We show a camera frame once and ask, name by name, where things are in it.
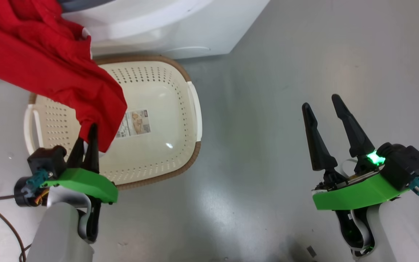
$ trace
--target white washing machine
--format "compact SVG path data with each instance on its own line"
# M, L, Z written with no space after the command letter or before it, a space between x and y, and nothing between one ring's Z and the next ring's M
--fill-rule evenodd
M92 36L93 56L173 59L231 52L269 0L59 0Z

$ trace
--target white plastic basket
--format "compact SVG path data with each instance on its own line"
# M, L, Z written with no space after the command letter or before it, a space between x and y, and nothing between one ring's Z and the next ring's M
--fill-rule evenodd
M162 56L96 62L121 85L128 105L128 120L123 121L128 128L122 127L100 158L100 174L119 189L127 189L186 171L200 151L202 125L198 95L185 70ZM24 118L30 154L35 150L32 119L40 147L60 145L70 154L80 131L73 109L44 96L31 96Z

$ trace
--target label sticker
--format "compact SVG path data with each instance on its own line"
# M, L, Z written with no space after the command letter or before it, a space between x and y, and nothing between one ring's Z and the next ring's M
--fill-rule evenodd
M319 194L319 193L326 193L326 192L327 192L327 190L325 190L325 189L312 190L311 195L316 195L316 194Z
M119 126L116 138L128 138L150 133L150 122L147 110L135 110L125 113L123 121Z

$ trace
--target concrete floor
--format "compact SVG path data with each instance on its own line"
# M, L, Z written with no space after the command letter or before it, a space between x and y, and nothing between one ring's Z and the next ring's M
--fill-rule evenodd
M311 170L301 104L311 104L338 161L349 145L333 93L374 146L419 149L419 1L271 0L231 54L180 62L203 112L198 160L104 206L94 261L351 261L335 215L311 199L322 172ZM0 81L1 194L28 174L27 98ZM407 193L395 204L419 230L419 198ZM0 211L29 244L43 209L2 201ZM0 261L18 254L0 221Z

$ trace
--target brown basket rim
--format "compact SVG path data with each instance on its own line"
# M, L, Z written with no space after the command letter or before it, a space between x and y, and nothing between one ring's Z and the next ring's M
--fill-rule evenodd
M161 55L127 55L127 56L116 56L116 57L95 59L95 62L97 65L121 63L121 62L133 62L133 61L159 61L159 62L167 63L173 66L174 68L176 68L179 71L179 73L182 74L186 82L191 81L190 76L179 63ZM35 104L36 97L37 97L37 94L30 93L28 104ZM201 148L201 141L198 141L195 143L193 154L191 158L188 160L188 162L185 163L181 168L175 171L172 171L172 172L169 172L169 173L157 176L157 177L152 177L149 179L144 179L144 180L135 181L135 182L126 183L126 184L118 184L117 188L118 190L131 189L135 187L146 186L147 184L153 184L159 181L163 181L163 180L178 176L184 173L185 171L187 171L188 168L190 168L193 165L196 158L198 157L198 154L200 153L200 148Z

